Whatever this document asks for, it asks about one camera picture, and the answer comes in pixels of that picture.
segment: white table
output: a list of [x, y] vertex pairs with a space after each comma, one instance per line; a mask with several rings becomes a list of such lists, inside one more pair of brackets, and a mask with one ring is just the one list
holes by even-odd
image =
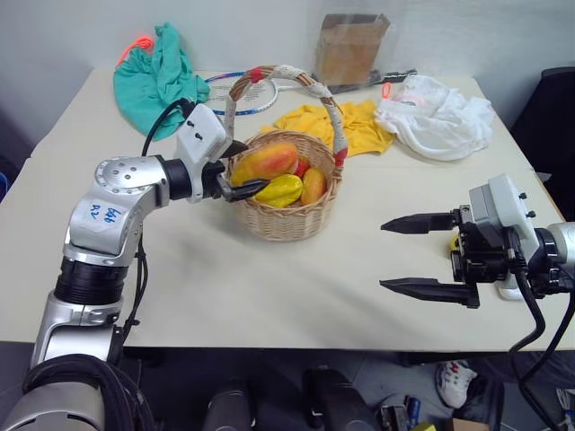
[[[482, 96], [472, 78], [443, 78]], [[340, 102], [377, 98], [379, 88], [338, 95]], [[269, 110], [237, 119], [236, 137], [253, 136], [282, 113], [315, 103], [284, 92]], [[400, 235], [379, 226], [397, 216], [447, 211], [468, 202], [468, 190], [502, 172], [529, 197], [535, 224], [561, 216], [499, 119], [489, 148], [455, 163], [425, 160], [399, 144], [381, 156], [346, 161], [328, 226], [301, 242], [274, 243], [248, 233], [232, 206], [171, 203], [146, 219], [150, 280], [130, 346], [336, 347], [412, 351], [501, 351], [533, 328], [522, 303], [480, 286], [482, 306], [422, 302], [395, 294], [379, 279], [437, 277], [451, 282], [452, 233]], [[68, 217], [89, 189], [96, 164], [139, 154], [144, 137], [120, 116], [111, 71], [94, 70], [52, 131], [38, 144], [0, 205], [0, 339], [33, 341], [45, 296], [55, 285]], [[171, 158], [175, 137], [150, 154]], [[124, 294], [128, 313], [135, 271]], [[565, 296], [540, 301], [549, 330]], [[575, 348], [573, 328], [561, 348]]]

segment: sneaker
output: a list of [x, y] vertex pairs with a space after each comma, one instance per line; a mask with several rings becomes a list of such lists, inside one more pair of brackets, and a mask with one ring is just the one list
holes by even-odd
[[467, 400], [467, 388], [477, 373], [465, 361], [440, 364], [435, 374], [435, 387], [441, 400], [452, 409], [459, 409]]

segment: wicker basket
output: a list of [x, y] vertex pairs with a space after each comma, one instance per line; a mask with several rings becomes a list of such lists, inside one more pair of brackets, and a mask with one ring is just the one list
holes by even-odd
[[333, 152], [319, 139], [306, 133], [293, 130], [273, 130], [260, 133], [251, 138], [246, 144], [250, 150], [239, 154], [232, 159], [227, 174], [231, 175], [235, 165], [252, 151], [274, 141], [288, 140], [293, 142], [299, 155], [309, 158], [312, 166], [320, 167], [327, 180], [327, 190], [323, 196], [313, 204], [304, 207], [295, 203], [285, 208], [275, 208], [262, 204], [250, 198], [235, 203], [239, 219], [250, 232], [269, 241], [303, 240], [318, 233], [327, 224], [332, 211], [333, 202], [341, 182], [343, 160], [347, 154], [347, 141], [343, 134], [339, 106], [333, 99], [329, 90], [317, 83], [304, 71], [292, 66], [262, 66], [248, 71], [232, 87], [226, 105], [225, 125], [234, 133], [235, 103], [245, 91], [263, 78], [292, 79], [304, 86], [311, 94], [320, 98], [330, 114], [335, 130]]

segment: basket handle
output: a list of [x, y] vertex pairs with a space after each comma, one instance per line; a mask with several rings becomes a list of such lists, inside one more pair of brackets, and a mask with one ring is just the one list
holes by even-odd
[[332, 93], [327, 87], [315, 81], [310, 75], [301, 69], [292, 66], [258, 66], [248, 70], [245, 75], [238, 79], [230, 89], [226, 97], [226, 114], [224, 116], [224, 126], [231, 136], [234, 135], [235, 107], [245, 92], [262, 79], [278, 78], [290, 79], [300, 83], [309, 93], [319, 98], [323, 106], [327, 109], [332, 127], [333, 138], [333, 158], [336, 166], [342, 166], [348, 154], [348, 140], [343, 133], [343, 122], [341, 121], [341, 108], [333, 99]]

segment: white wall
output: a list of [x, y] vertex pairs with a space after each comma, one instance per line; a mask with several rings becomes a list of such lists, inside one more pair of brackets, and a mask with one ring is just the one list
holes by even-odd
[[311, 69], [331, 12], [388, 14], [400, 31], [385, 69], [473, 75], [508, 126], [542, 69], [575, 64], [573, 0], [2, 0], [0, 111], [37, 143], [92, 67], [165, 21], [197, 69]]

